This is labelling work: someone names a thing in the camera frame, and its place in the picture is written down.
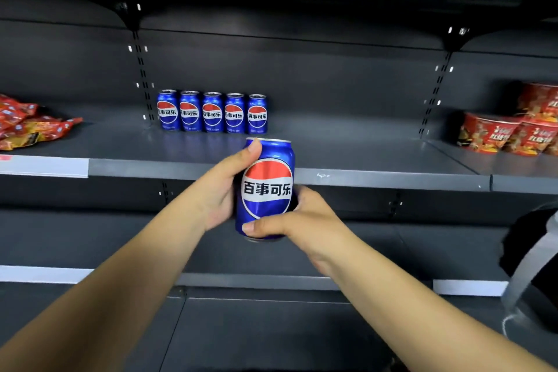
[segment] person's left arm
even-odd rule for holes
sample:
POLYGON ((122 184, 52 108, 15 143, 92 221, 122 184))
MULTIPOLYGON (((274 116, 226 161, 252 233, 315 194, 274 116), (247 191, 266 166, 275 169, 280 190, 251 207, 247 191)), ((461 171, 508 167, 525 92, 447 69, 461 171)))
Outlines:
POLYGON ((255 162, 261 149, 255 140, 182 192, 130 242, 0 348, 0 370, 122 368, 202 235, 230 217, 233 177, 255 162))

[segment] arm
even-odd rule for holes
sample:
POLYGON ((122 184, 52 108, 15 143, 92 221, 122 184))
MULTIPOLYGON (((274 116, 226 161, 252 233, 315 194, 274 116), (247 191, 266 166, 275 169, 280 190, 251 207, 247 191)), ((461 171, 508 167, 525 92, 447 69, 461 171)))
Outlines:
POLYGON ((294 212, 245 224, 254 237, 285 234, 330 276, 413 372, 551 372, 554 368, 461 312, 361 241, 316 192, 294 212))
POLYGON ((260 155, 255 140, 192 184, 122 249, 2 348, 3 372, 122 367, 206 230, 233 208, 233 177, 260 155))

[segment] circular logo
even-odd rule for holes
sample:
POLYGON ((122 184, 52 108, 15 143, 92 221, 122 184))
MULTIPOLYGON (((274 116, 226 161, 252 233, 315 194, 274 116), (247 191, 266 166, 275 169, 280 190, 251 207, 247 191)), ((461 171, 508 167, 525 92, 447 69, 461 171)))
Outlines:
POLYGON ((184 125, 193 125, 200 118, 200 111, 193 103, 181 102, 180 116, 184 125))
POLYGON ((238 105, 225 106, 225 121, 228 126, 236 127, 242 124, 244 120, 244 111, 238 105))
POLYGON ((285 213, 291 202, 292 184, 292 171, 286 162, 258 159, 242 175, 242 204, 256 219, 285 213))
POLYGON ((203 106, 204 122, 206 125, 215 126, 223 119, 223 111, 214 103, 206 103, 203 106))
POLYGON ((252 106, 248 109, 248 123, 254 128, 261 128, 267 122, 267 109, 263 106, 252 106))
POLYGON ((160 100, 157 102, 157 114, 162 123, 171 124, 178 118, 178 108, 171 102, 160 100))

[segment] person's right arm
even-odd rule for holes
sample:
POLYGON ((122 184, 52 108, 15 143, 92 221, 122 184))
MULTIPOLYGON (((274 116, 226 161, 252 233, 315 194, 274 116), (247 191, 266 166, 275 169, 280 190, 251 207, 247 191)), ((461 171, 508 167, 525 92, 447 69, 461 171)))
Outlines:
POLYGON ((413 372, 556 371, 436 295, 361 241, 306 187, 294 212, 245 224, 253 237, 285 234, 330 276, 413 372))

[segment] blue can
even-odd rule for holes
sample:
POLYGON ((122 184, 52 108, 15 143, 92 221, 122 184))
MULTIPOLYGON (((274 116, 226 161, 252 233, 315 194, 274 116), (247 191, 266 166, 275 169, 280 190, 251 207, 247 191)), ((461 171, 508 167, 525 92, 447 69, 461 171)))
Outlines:
POLYGON ((186 90, 180 93, 180 117, 184 131, 201 131, 199 92, 186 90))
MULTIPOLYGON (((246 146, 254 137, 248 137, 246 146)), ((259 139, 260 158, 242 174, 237 189, 237 231, 251 241, 278 240, 281 235, 262 239, 248 237, 242 225, 263 216, 285 213, 291 203, 295 176, 295 152, 287 140, 259 139)))
POLYGON ((225 129, 223 121, 223 101, 221 93, 210 91, 204 93, 202 106, 205 130, 208 133, 222 133, 225 129))
POLYGON ((157 114, 164 130, 179 130, 176 90, 161 90, 157 96, 157 114))
POLYGON ((227 94, 227 99, 225 100, 225 123, 227 125, 227 133, 246 133, 245 112, 244 94, 227 94))
POLYGON ((267 132, 267 100, 263 94, 250 94, 248 99, 248 134, 267 132))

